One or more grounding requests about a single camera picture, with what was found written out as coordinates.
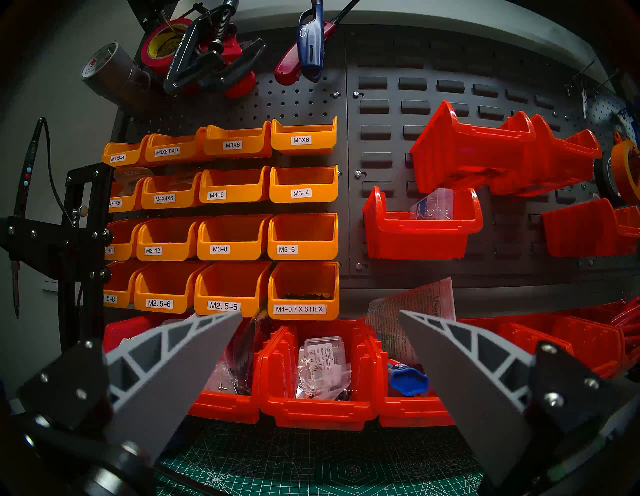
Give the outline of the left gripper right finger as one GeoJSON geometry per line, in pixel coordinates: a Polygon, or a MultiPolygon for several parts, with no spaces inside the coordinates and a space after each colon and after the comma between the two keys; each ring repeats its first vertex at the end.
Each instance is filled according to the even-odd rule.
{"type": "Polygon", "coordinates": [[[620,391],[558,345],[401,310],[399,324],[493,488],[578,488],[620,438],[620,391]]]}

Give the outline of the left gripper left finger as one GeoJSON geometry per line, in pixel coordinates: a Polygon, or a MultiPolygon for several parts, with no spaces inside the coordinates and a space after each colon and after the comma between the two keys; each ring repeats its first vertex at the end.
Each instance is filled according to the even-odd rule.
{"type": "Polygon", "coordinates": [[[239,311],[190,317],[109,353],[99,339],[78,342],[28,379],[18,398],[51,428],[114,446],[134,442],[155,462],[242,321],[239,311]]]}

